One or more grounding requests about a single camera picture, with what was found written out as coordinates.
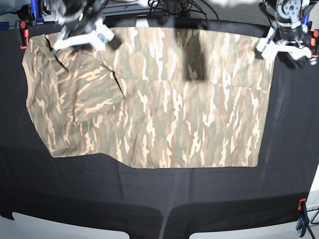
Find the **black cloth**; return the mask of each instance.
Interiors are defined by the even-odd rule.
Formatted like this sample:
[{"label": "black cloth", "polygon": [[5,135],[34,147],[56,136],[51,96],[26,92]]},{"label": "black cloth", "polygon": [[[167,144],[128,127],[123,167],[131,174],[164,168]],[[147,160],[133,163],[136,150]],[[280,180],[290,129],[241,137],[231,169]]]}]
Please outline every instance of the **black cloth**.
[{"label": "black cloth", "polygon": [[[135,20],[107,19],[109,26]],[[149,20],[150,26],[261,37],[260,26],[205,20]],[[54,32],[32,27],[30,35]],[[52,158],[25,107],[24,51],[0,32],[0,214],[124,231],[131,239],[181,239],[196,232],[296,221],[319,155],[319,67],[276,59],[265,132],[255,168],[134,169],[103,154]]]}]

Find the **camouflage shirt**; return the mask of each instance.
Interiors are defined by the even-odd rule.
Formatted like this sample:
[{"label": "camouflage shirt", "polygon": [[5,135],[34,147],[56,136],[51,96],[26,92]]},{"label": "camouflage shirt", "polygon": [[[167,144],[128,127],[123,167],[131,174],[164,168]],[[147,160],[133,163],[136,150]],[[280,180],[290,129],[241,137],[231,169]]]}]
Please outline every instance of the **camouflage shirt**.
[{"label": "camouflage shirt", "polygon": [[32,122],[53,157],[107,154],[135,168],[256,166],[273,62],[258,38],[206,30],[114,28],[103,52],[23,59]]}]

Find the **blue post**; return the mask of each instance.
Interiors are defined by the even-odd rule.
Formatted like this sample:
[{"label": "blue post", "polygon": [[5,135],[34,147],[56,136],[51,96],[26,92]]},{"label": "blue post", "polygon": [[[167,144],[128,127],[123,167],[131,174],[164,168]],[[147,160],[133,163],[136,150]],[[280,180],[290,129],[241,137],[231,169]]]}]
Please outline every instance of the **blue post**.
[{"label": "blue post", "polygon": [[39,16],[39,8],[38,8],[38,1],[37,0],[31,0],[31,8],[32,13],[34,14],[34,25],[40,25],[44,23],[44,20],[42,16]]},{"label": "blue post", "polygon": [[31,0],[31,8],[32,13],[34,14],[34,18],[39,18],[39,9],[38,9],[38,1],[37,0]]},{"label": "blue post", "polygon": [[307,16],[304,16],[302,24],[307,24],[309,22],[309,16],[310,16],[310,13],[308,13]]}]

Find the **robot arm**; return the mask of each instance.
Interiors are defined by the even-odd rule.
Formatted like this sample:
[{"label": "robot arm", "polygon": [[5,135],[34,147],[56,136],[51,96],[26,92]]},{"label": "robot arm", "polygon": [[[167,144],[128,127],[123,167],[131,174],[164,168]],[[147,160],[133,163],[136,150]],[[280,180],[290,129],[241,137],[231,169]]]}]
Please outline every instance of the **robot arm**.
[{"label": "robot arm", "polygon": [[[317,55],[312,45],[308,26],[302,20],[313,9],[318,0],[266,0],[261,3],[262,12],[268,17],[271,28],[266,38],[262,38],[256,50],[265,59],[274,60],[278,52],[287,52],[297,66],[306,62],[317,64]],[[270,6],[274,16],[267,12]]]},{"label": "robot arm", "polygon": [[63,26],[52,53],[70,46],[90,44],[96,50],[105,50],[105,44],[114,38],[103,24],[102,9],[109,0],[45,0],[44,5],[55,14]]}]

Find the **clamp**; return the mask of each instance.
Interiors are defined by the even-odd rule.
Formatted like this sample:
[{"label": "clamp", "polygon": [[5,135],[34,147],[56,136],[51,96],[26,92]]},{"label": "clamp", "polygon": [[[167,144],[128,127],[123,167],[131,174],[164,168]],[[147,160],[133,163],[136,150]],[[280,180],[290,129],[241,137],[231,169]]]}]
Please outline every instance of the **clamp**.
[{"label": "clamp", "polygon": [[311,228],[309,226],[310,220],[309,220],[308,214],[307,214],[307,207],[306,207],[306,199],[305,198],[299,200],[298,211],[300,211],[300,214],[299,214],[299,219],[298,219],[298,224],[297,224],[296,230],[297,231],[301,230],[300,237],[301,238],[304,237],[306,234],[306,231],[308,229],[311,237],[313,239],[316,239],[313,231],[311,230]]},{"label": "clamp", "polygon": [[313,52],[312,57],[318,58],[318,55],[319,55],[319,47],[318,47],[319,46],[319,30],[318,29],[315,29],[312,32],[312,38],[310,40],[310,45],[311,45],[312,52]]},{"label": "clamp", "polygon": [[32,25],[32,23],[27,23],[25,21],[16,21],[14,27],[19,30],[22,45],[20,49],[26,49],[27,44],[29,43],[29,30],[27,29],[28,26]]}]

